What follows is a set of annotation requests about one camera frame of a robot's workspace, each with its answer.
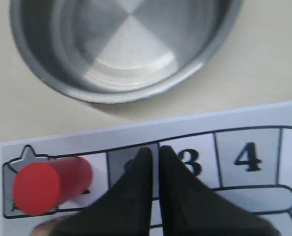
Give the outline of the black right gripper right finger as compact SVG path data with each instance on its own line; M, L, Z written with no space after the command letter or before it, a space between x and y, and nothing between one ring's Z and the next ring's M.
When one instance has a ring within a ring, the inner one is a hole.
M164 235L280 235L269 221L222 198L194 177L171 146L162 146L158 156Z

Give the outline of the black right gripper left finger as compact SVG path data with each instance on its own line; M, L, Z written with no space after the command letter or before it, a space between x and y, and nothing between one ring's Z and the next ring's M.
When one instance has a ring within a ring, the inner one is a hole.
M100 199L55 224L52 236L147 236L150 230L153 158L142 147L122 177Z

